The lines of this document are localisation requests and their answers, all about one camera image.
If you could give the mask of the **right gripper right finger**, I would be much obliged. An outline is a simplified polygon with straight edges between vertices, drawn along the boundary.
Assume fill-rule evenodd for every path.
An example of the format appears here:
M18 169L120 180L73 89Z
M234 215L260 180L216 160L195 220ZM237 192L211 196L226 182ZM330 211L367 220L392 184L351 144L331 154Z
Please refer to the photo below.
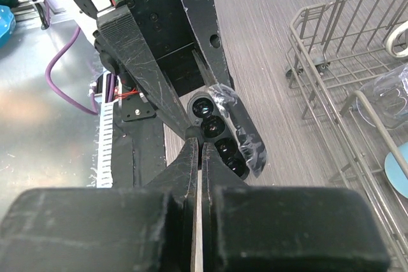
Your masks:
M366 200L328 187L250 186L202 149L205 271L387 271Z

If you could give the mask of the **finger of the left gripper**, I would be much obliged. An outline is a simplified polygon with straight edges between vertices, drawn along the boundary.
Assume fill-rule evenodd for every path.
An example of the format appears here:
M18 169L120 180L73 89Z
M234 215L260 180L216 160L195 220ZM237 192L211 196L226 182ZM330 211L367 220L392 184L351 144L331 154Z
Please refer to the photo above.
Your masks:
M191 121L175 89L157 64L143 34L126 6L98 13L97 28L115 56L148 101L157 108L157 116L180 138L186 138Z
M204 84L231 86L214 0L181 0L193 32L193 57Z

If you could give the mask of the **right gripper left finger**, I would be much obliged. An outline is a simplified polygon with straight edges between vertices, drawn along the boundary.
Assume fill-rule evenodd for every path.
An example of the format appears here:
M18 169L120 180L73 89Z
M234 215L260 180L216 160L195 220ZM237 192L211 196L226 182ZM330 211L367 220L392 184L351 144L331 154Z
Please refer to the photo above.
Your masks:
M199 145L144 187L30 189L1 222L2 271L190 271Z

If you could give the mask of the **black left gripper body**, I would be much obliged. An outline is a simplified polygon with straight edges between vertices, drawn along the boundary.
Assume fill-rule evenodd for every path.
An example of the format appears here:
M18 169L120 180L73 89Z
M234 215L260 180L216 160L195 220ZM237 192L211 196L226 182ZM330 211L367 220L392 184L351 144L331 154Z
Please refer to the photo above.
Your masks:
M203 78L193 57L193 32L181 0L110 0L127 6L157 64L178 96L202 86Z

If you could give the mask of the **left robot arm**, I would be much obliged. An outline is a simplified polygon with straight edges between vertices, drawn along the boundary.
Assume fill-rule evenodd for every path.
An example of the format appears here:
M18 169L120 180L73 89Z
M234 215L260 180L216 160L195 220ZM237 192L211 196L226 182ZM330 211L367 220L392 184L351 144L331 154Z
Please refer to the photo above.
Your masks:
M232 86L214 0L73 0L93 23L91 41L104 67L141 92L179 136L199 126L207 141L228 133L210 97L188 108L180 98L200 87Z

